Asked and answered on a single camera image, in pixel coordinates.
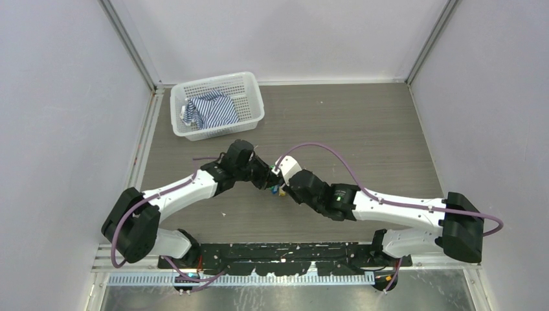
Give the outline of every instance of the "striped cloth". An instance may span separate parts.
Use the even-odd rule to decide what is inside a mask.
[[[182,108],[181,118],[185,125],[196,123],[200,130],[238,122],[232,99],[218,90],[189,98]]]

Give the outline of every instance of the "plastic laundry basket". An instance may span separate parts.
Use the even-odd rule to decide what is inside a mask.
[[[185,99],[203,95],[213,89],[232,98],[240,121],[204,130],[199,130],[196,124],[186,126],[180,118],[181,108],[186,104]],[[234,73],[177,84],[170,96],[170,111],[174,133],[190,141],[253,130],[265,116],[263,99],[252,73]]]

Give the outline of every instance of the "white panel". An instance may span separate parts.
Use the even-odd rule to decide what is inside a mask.
[[[0,310],[82,310],[150,91],[97,1],[0,7]]]
[[[240,71],[261,82],[403,80],[445,2],[116,0],[115,6],[151,60],[150,71],[176,84]]]
[[[413,85],[444,190],[506,226],[484,240],[499,310],[547,310],[549,2],[462,1]]]

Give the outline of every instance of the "reflective floor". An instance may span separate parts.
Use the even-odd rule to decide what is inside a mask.
[[[102,310],[475,310],[462,270],[403,270],[387,296],[371,286],[209,288],[179,296],[168,287],[108,286]]]

